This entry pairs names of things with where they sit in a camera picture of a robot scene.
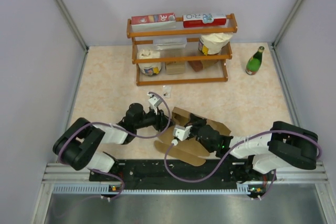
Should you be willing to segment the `brown cardboard box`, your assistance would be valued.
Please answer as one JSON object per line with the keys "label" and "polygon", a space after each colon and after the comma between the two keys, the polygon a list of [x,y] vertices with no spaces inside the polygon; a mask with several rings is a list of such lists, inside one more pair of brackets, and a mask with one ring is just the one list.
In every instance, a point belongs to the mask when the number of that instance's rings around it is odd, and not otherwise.
{"label": "brown cardboard box", "polygon": [[[174,120],[175,125],[180,125],[180,126],[185,127],[185,124],[189,120],[190,113],[191,112],[187,110],[174,107],[172,111],[172,119]],[[231,130],[225,124],[221,122],[207,119],[206,125],[211,126],[214,130],[218,131],[219,134],[221,135],[229,136],[231,134]],[[173,129],[174,129],[174,126],[170,127],[161,136],[159,136],[158,140],[154,141],[155,149],[162,154],[165,154],[169,146],[171,145],[171,141],[173,140]],[[179,142],[177,146],[169,150],[168,156],[179,159],[193,166],[201,166],[205,164],[205,159],[210,156],[210,153],[211,151],[208,151],[194,137],[189,140],[184,140],[184,141]]]}

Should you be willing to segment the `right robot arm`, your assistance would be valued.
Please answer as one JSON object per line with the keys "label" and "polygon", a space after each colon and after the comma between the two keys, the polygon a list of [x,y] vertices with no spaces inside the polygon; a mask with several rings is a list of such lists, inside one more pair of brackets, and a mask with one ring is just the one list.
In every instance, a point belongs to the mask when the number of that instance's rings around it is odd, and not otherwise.
{"label": "right robot arm", "polygon": [[232,136],[223,123],[190,114],[184,123],[187,139],[195,139],[222,160],[237,181],[256,180],[272,170],[295,167],[314,170],[320,153],[316,133],[275,121],[271,129],[256,137]]}

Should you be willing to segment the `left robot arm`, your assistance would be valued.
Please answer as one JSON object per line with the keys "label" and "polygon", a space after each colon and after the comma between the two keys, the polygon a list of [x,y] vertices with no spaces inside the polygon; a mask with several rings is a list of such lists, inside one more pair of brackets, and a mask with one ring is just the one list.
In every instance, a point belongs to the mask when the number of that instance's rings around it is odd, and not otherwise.
{"label": "left robot arm", "polygon": [[117,161],[111,155],[99,152],[100,144],[129,144],[136,138],[137,130],[152,126],[162,133],[173,125],[170,116],[163,110],[149,108],[148,112],[139,103],[129,106],[125,116],[117,124],[91,123],[79,118],[55,142],[52,151],[59,162],[74,170],[100,170],[107,180],[114,180],[119,174]]}

